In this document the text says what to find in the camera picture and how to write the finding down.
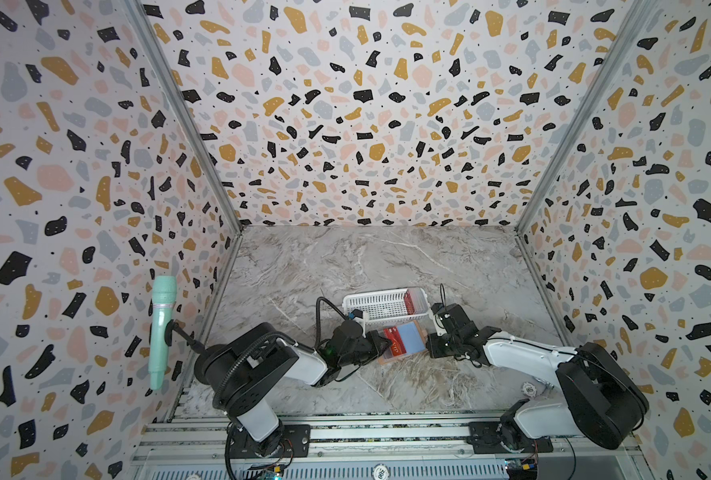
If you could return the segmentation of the white plastic basket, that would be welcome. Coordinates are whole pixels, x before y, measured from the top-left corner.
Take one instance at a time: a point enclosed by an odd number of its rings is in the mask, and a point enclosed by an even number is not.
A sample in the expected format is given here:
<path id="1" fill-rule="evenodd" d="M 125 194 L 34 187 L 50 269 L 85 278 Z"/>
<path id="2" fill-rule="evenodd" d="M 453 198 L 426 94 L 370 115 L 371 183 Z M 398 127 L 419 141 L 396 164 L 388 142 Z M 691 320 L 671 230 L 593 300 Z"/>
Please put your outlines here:
<path id="1" fill-rule="evenodd" d="M 407 315 L 405 304 L 403 304 L 403 294 L 407 289 L 413 290 L 413 297 L 417 304 L 417 314 L 411 316 Z M 347 313 L 359 308 L 369 314 L 369 322 L 385 325 L 397 325 L 421 320 L 429 316 L 429 312 L 431 312 L 431 304 L 429 304 L 427 294 L 420 287 L 350 294 L 343 298 L 342 308 Z"/>

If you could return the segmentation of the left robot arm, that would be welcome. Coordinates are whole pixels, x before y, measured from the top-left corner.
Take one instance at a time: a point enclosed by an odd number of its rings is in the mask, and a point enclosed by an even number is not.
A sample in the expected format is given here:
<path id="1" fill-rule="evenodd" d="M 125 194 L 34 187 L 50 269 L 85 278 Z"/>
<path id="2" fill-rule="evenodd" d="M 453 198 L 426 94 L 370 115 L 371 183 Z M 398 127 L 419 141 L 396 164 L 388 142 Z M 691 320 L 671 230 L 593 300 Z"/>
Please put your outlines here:
<path id="1" fill-rule="evenodd" d="M 281 420 L 267 401 L 284 378 L 311 387 L 345 380 L 343 370 L 359 369 L 391 349 L 391 340 L 359 322 L 344 320 L 319 348 L 301 344 L 267 322 L 229 344 L 188 344 L 197 354 L 194 375 L 212 389 L 212 407 L 245 431 L 267 456 L 283 438 Z"/>

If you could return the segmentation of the mint green microphone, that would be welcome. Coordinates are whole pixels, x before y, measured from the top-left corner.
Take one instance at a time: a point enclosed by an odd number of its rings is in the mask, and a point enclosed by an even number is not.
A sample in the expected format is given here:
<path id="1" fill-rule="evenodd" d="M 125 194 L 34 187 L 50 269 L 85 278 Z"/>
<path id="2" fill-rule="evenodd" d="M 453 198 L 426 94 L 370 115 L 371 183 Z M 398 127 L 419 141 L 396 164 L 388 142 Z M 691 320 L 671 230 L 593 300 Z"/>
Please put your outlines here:
<path id="1" fill-rule="evenodd" d="M 148 356 L 148 373 L 151 391 L 161 390 L 168 361 L 170 336 L 167 328 L 177 298 L 176 278 L 168 275 L 155 277 L 151 290 L 151 330 Z"/>

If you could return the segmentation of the tan leather card holder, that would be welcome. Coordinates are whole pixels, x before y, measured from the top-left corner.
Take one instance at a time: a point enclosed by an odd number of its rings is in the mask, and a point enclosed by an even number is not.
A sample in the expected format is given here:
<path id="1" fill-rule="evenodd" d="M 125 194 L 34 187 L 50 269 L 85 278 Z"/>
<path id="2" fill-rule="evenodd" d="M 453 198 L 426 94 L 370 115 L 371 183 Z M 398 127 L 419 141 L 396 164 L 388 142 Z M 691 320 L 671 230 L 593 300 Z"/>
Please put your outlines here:
<path id="1" fill-rule="evenodd" d="M 407 354 L 391 359 L 385 359 L 381 356 L 379 357 L 379 364 L 385 365 L 427 351 L 427 346 L 425 346 L 425 343 L 427 343 L 427 330 L 423 329 L 416 321 L 393 327 L 399 328 L 401 339 L 405 344 L 405 348 L 407 348 Z"/>

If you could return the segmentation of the red card stack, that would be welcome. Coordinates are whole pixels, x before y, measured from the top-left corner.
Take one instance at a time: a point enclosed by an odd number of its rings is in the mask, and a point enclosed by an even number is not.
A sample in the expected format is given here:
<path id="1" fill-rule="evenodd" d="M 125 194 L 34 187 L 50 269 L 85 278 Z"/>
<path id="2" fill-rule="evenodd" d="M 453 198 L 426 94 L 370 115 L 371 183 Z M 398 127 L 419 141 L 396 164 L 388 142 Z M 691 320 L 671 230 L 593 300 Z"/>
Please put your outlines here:
<path id="1" fill-rule="evenodd" d="M 407 315 L 411 316 L 417 314 L 417 304 L 413 297 L 413 290 L 407 289 L 407 291 L 405 291 L 405 294 L 403 294 L 403 304 L 405 304 Z"/>

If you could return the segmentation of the aluminium mounting rail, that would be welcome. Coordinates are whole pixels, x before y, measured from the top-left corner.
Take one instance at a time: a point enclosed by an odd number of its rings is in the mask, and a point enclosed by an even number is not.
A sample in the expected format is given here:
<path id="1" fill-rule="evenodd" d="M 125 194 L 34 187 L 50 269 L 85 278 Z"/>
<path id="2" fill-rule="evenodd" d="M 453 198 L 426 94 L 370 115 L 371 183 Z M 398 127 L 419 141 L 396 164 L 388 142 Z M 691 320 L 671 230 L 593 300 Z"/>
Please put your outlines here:
<path id="1" fill-rule="evenodd" d="M 495 442 L 497 412 L 285 416 L 295 452 L 225 461 L 228 424 L 153 424 L 131 479 L 651 479 L 633 440 L 605 450 L 581 437 L 543 438 L 519 452 Z"/>

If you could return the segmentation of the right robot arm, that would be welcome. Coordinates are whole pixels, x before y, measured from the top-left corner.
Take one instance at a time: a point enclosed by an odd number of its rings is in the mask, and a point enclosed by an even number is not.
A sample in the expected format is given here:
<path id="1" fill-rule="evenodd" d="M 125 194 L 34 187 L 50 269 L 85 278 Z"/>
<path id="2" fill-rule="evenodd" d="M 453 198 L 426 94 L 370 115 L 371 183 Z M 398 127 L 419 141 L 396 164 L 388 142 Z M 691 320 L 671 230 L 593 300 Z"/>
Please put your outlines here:
<path id="1" fill-rule="evenodd" d="M 515 370 L 547 386 L 541 397 L 525 398 L 499 418 L 496 446 L 521 452 L 543 437 L 583 436 L 615 450 L 643 426 L 647 398 L 599 344 L 552 346 L 479 328 L 459 304 L 435 303 L 431 312 L 437 324 L 427 337 L 432 358 Z"/>

